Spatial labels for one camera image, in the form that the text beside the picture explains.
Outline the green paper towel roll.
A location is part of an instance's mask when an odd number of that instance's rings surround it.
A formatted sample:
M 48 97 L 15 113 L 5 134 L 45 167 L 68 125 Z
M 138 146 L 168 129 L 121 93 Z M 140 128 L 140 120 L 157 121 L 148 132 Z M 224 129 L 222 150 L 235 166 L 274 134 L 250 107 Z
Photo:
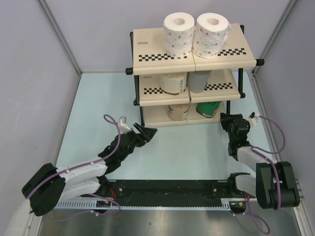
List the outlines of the green paper towel roll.
M 216 115 L 220 104 L 220 101 L 198 103 L 196 111 L 206 118 L 212 118 Z

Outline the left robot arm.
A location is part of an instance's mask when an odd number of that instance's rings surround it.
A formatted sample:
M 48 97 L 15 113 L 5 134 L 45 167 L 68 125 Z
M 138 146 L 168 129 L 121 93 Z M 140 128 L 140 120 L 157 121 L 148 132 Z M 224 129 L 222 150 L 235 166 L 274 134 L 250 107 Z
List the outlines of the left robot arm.
M 43 216 L 59 202 L 80 195 L 106 195 L 109 190 L 106 174 L 118 169 L 135 148 L 144 146 L 157 132 L 156 128 L 137 123 L 133 126 L 136 132 L 120 125 L 123 132 L 119 132 L 111 144 L 89 162 L 61 168 L 51 163 L 43 165 L 22 188 L 32 213 Z

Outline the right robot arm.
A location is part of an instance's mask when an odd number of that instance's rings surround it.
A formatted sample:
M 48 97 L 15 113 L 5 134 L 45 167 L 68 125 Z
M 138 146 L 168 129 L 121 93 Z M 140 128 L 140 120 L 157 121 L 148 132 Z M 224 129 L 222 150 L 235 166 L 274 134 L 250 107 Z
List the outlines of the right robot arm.
M 221 126 L 229 138 L 229 156 L 255 172 L 255 176 L 247 173 L 233 175 L 234 180 L 228 183 L 227 192 L 232 197 L 239 197 L 246 192 L 256 197 L 262 209 L 297 207 L 300 195 L 292 165 L 287 161 L 266 157 L 266 154 L 281 153 L 280 150 L 268 151 L 251 145 L 247 140 L 250 129 L 261 118 L 256 113 L 251 113 L 248 118 L 242 114 L 220 114 Z

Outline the grey paper towel roll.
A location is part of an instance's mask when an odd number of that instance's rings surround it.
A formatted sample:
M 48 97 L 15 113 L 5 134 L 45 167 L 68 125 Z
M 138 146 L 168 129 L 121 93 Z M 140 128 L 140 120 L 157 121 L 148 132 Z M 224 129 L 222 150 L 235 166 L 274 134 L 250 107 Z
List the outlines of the grey paper towel roll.
M 208 85 L 211 70 L 189 72 L 187 76 L 187 87 L 194 93 L 201 93 Z

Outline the white dotted paper roll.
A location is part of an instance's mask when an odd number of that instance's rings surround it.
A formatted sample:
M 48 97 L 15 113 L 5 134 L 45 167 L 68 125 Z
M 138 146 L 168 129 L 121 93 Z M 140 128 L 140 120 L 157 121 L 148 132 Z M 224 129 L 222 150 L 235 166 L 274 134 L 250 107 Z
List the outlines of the white dotted paper roll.
M 184 12 L 169 14 L 163 21 L 164 44 L 168 55 L 188 56 L 192 51 L 194 18 Z

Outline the brown paper roll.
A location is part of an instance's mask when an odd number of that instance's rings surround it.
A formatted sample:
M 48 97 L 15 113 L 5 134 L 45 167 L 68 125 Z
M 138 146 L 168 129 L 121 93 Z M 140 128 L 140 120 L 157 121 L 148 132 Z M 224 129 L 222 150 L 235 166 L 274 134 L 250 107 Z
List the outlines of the brown paper roll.
M 168 117 L 173 121 L 183 121 L 187 118 L 189 104 L 168 105 Z

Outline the white pinkish paper roll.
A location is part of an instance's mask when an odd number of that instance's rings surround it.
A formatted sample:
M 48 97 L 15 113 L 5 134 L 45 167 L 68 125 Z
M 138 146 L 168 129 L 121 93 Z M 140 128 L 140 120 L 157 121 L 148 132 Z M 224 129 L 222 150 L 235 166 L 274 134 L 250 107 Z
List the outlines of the white pinkish paper roll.
M 205 59 L 216 57 L 231 31 L 229 21 L 217 13 L 204 13 L 197 18 L 192 52 Z

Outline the cream paper roll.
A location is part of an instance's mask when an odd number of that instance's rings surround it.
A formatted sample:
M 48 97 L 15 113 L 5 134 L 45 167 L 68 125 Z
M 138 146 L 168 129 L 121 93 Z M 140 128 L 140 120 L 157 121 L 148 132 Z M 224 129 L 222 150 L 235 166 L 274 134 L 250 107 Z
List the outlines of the cream paper roll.
M 159 75 L 161 89 L 169 94 L 180 94 L 186 89 L 187 72 L 167 73 Z

